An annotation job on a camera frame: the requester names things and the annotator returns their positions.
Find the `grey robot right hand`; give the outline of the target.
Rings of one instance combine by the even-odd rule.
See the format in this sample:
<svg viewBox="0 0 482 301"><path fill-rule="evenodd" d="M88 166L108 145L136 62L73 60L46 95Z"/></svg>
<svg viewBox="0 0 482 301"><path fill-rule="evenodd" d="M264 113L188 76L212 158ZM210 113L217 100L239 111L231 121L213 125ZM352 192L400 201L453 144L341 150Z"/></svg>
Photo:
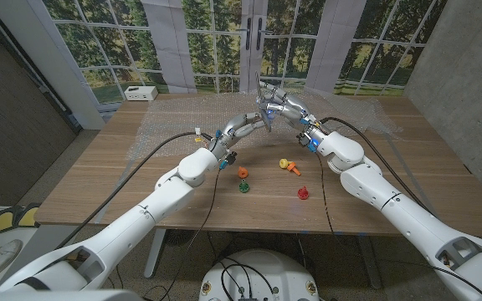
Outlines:
<svg viewBox="0 0 482 301"><path fill-rule="evenodd" d="M257 103L268 132L271 131L273 119L279 115L285 118L290 127L305 132L310 139L309 130L318 130L321 135L327 135L304 101L277 86L259 81Z"/></svg>

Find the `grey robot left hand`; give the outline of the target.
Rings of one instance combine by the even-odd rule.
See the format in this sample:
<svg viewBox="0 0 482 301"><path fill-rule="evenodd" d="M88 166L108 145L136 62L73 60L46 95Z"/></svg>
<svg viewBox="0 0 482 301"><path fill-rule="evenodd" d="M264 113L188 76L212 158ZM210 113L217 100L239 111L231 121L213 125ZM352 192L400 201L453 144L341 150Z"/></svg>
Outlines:
<svg viewBox="0 0 482 301"><path fill-rule="evenodd" d="M212 140L208 149L220 160L242 138L264 126L264 118L258 112L236 115L226 124L218 137Z"/></svg>

